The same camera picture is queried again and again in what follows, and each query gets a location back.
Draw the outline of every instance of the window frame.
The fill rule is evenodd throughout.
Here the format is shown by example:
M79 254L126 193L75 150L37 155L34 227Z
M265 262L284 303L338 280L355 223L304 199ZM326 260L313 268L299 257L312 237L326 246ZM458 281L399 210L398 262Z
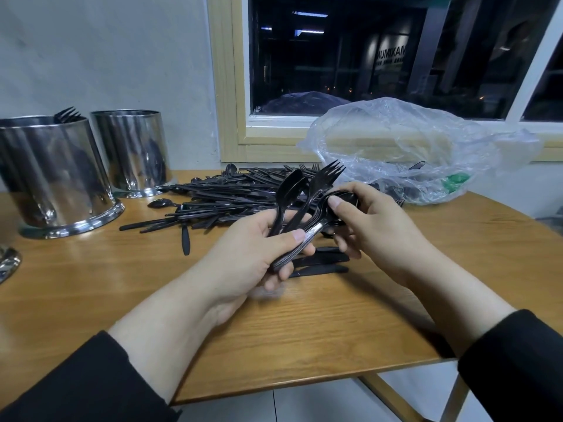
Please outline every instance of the window frame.
M308 162L295 144L305 138L312 116L252 115L248 44L248 0L207 0L217 124L222 162ZM478 121L495 132L526 128L544 139L536 161L563 161L563 122L521 121L557 43L563 34L563 0L549 21L536 54L505 120ZM374 140L386 156L388 137Z

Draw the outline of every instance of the fluorescent light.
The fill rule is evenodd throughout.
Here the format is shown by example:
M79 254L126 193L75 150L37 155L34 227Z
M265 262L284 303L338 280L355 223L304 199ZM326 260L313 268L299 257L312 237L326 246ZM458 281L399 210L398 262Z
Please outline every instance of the fluorescent light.
M296 12L293 11L293 14L298 14L299 16L313 16L313 17L327 17L327 14L324 13L310 13L310 12Z
M324 31L315 31L315 30L295 30L295 36L299 37L299 35L301 35L301 33L306 33L306 34L324 34Z

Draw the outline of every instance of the table top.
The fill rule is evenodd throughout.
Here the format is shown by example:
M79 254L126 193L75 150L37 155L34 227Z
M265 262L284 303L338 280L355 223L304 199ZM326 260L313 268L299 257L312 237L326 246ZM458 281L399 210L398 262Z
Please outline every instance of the table top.
M176 172L181 182L210 171ZM182 202L182 196L172 196ZM54 240L15 232L17 212L0 195L0 242L23 255L0 285L0 408L17 398L90 336L108 329L153 291L199 260L224 228L139 235L123 224L162 217L154 198L124 200L125 212L94 231ZM563 333L563 240L545 226L468 193L450 203L405 210L428 239L517 308ZM319 239L319 245L329 245ZM188 369L175 402L397 369L451 356L413 294L370 260L348 274L289 280L278 300L249 300L212 333Z

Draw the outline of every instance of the hand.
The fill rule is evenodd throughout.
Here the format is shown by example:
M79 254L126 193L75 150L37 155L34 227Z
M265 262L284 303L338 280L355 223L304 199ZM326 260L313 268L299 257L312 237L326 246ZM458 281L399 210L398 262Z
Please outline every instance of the hand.
M397 283L406 286L406 278L417 269L421 258L437 251L390 196L370 185L348 182L338 189L354 192L360 210L332 196L330 208L346 222L337 228L335 242L351 258L360 258L362 250Z
M285 220L290 220L294 214L294 211L285 212ZM305 239L302 229L266 237L275 217L276 210L270 209L237 220L209 253L190 269L190 276L208 283L218 324L234 314L257 284L263 283L266 290L272 291L293 272L292 262L277 273L267 271L276 258ZM306 255L314 252L313 244L303 250Z

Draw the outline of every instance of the window pane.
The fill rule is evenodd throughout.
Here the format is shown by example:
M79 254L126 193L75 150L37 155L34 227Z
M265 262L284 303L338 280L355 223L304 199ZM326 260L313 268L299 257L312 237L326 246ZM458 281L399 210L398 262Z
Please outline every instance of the window pane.
M249 0L255 114L392 96L505 118L558 0Z
M563 121L563 38L524 112L527 121Z

